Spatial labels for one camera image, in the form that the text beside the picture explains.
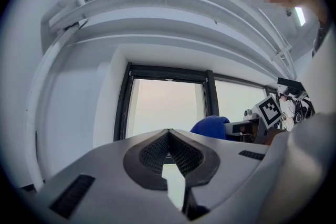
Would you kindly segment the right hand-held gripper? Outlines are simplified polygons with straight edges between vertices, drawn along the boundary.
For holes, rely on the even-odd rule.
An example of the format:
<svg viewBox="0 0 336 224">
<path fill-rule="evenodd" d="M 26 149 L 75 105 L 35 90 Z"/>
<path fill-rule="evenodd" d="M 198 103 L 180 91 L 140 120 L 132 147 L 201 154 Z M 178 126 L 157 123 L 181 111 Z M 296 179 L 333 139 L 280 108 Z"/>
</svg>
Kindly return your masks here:
<svg viewBox="0 0 336 224">
<path fill-rule="evenodd" d="M 262 144 L 267 139 L 268 130 L 274 127 L 282 116 L 276 99 L 269 95 L 244 112 L 244 121 L 225 123 L 224 127 L 227 135 L 251 135 L 254 137 L 254 143 Z"/>
</svg>

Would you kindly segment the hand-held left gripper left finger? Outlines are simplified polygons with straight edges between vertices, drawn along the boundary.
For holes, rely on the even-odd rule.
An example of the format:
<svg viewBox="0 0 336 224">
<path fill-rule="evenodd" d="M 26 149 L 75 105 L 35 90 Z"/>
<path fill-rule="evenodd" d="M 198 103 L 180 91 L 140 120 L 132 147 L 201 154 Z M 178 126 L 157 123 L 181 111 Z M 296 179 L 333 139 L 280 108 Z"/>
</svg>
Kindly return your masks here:
<svg viewBox="0 0 336 224">
<path fill-rule="evenodd" d="M 188 223 L 167 189 L 148 189 L 161 174 L 139 159 L 141 144 L 167 130 L 157 130 L 99 146 L 49 179 L 37 194 L 20 198 L 42 223 Z"/>
</svg>

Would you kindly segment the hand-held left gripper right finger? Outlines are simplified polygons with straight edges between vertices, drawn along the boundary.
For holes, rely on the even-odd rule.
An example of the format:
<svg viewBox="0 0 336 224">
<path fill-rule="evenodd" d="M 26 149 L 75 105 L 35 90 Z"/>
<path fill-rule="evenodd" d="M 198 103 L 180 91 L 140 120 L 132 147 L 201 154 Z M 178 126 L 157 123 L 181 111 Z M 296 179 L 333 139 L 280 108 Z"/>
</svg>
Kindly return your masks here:
<svg viewBox="0 0 336 224">
<path fill-rule="evenodd" d="M 169 130 L 169 152 L 185 178 L 182 212 L 169 220 L 255 220 L 265 190 L 251 177 L 268 147 Z"/>
</svg>

